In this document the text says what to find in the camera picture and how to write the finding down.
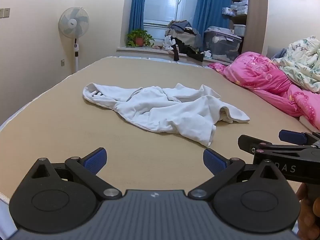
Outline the person's right hand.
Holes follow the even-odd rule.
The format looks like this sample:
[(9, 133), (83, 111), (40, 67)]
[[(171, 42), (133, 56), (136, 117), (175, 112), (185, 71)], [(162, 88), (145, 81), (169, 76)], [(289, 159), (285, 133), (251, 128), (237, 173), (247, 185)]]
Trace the person's right hand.
[(300, 201), (298, 217), (298, 237), (304, 240), (315, 240), (319, 237), (319, 226), (316, 218), (319, 217), (319, 197), (312, 202), (308, 199), (307, 187), (302, 183), (296, 193)]

